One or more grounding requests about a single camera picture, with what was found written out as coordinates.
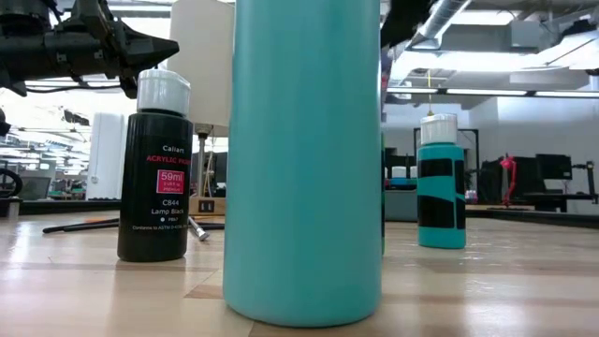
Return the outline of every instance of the metal frame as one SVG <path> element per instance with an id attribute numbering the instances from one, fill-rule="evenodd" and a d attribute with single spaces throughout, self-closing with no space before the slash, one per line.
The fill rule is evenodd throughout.
<path id="1" fill-rule="evenodd" d="M 476 191 L 480 191 L 480 146 L 478 143 L 479 140 L 479 134 L 478 134 L 478 129 L 475 128 L 463 128 L 463 129 L 458 129 L 458 131 L 460 132 L 472 132 L 473 134 L 475 134 L 475 157 L 476 157 Z M 418 132 L 420 132 L 420 127 L 415 127 L 414 128 L 414 156 L 416 157 L 417 160 L 417 139 L 418 139 Z"/>

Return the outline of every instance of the ceiling duct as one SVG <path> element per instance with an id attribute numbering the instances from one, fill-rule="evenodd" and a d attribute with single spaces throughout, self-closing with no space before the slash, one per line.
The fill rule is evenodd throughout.
<path id="1" fill-rule="evenodd" d="M 462 12 L 472 0 L 441 0 L 429 19 L 408 43 L 408 49 L 436 50 L 441 46 L 441 36 L 451 24 L 451 20 Z"/>

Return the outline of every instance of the teal paint bottle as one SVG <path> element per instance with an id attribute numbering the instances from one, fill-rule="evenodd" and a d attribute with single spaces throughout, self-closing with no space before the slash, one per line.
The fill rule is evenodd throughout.
<path id="1" fill-rule="evenodd" d="M 223 291 L 242 315 L 327 327 L 379 305 L 379 15 L 364 0 L 236 5 Z"/>
<path id="2" fill-rule="evenodd" d="M 418 244 L 462 249 L 466 245 L 464 151 L 456 145 L 455 115 L 422 119 L 418 150 Z"/>

